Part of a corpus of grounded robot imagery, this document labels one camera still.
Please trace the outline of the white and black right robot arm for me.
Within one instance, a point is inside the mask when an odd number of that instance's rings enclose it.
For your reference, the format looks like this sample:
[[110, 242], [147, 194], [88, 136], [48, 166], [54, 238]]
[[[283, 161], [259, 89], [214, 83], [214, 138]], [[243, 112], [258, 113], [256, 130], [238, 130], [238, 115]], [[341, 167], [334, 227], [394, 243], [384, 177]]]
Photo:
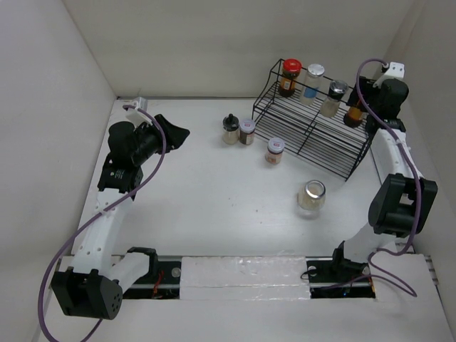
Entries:
[[382, 185], [368, 210], [368, 222], [352, 238], [341, 242], [329, 263], [335, 283], [365, 278], [378, 252], [400, 256], [411, 247], [428, 218], [437, 184], [417, 170], [406, 143], [406, 129], [398, 119], [409, 88], [397, 78], [379, 85], [361, 76], [356, 82], [359, 106], [368, 113], [366, 132], [378, 154]]

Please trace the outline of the silver lid blue label shaker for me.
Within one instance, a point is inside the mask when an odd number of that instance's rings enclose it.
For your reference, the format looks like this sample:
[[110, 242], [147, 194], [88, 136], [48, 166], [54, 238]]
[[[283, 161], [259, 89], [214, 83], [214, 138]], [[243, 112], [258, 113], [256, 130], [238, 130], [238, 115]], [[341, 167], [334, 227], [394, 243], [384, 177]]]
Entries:
[[304, 86], [301, 90], [300, 102], [303, 105], [312, 105], [321, 84], [321, 79], [325, 73], [325, 68], [318, 63], [308, 66], [304, 77]]

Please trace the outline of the white lid orange spice jar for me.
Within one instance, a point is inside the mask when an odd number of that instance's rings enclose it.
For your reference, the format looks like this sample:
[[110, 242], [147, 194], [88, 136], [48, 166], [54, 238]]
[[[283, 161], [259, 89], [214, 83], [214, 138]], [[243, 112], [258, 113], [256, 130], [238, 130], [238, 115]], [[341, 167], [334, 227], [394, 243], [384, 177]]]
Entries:
[[271, 138], [267, 143], [265, 160], [273, 165], [278, 165], [281, 162], [284, 152], [285, 142], [281, 138]]

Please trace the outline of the wide clear glass jar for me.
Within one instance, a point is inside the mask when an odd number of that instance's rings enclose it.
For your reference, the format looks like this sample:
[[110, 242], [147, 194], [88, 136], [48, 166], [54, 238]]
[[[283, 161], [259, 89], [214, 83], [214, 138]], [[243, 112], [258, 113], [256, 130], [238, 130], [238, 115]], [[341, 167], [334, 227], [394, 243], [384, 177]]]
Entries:
[[319, 216], [326, 202], [326, 186], [319, 180], [309, 180], [300, 189], [297, 203], [305, 218]]

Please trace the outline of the red lid chili jar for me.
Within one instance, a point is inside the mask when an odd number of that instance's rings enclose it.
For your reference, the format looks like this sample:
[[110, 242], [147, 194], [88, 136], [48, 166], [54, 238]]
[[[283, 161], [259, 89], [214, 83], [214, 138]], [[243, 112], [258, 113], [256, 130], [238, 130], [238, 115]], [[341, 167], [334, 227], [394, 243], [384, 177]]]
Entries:
[[343, 117], [343, 122], [350, 128], [361, 126], [364, 120], [364, 112], [360, 109], [360, 105], [351, 106]]
[[279, 95], [288, 98], [295, 93], [296, 79], [301, 73], [302, 64], [295, 58], [288, 58], [282, 63]]

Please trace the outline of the black collar pepper shaker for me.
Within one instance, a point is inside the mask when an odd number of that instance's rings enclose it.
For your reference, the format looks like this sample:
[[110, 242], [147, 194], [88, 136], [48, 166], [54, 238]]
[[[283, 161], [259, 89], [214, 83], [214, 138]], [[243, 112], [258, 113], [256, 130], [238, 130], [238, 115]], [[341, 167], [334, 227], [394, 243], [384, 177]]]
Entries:
[[333, 118], [339, 107], [340, 102], [348, 90], [348, 84], [342, 80], [333, 80], [330, 82], [328, 95], [322, 102], [320, 114], [326, 118]]

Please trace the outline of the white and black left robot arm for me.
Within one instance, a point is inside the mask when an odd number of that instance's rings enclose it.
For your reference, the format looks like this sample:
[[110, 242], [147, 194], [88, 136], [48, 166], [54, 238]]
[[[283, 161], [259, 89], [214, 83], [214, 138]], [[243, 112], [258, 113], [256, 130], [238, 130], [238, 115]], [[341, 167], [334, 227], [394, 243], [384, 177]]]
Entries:
[[111, 256], [123, 220], [143, 179], [142, 165], [154, 154], [178, 149], [190, 135], [156, 115], [155, 124], [134, 125], [120, 121], [108, 130], [109, 153], [98, 181], [95, 221], [88, 225], [83, 242], [66, 271], [57, 271], [51, 288], [67, 316], [114, 319], [124, 293], [139, 279], [162, 279], [157, 252], [130, 248], [113, 264]]

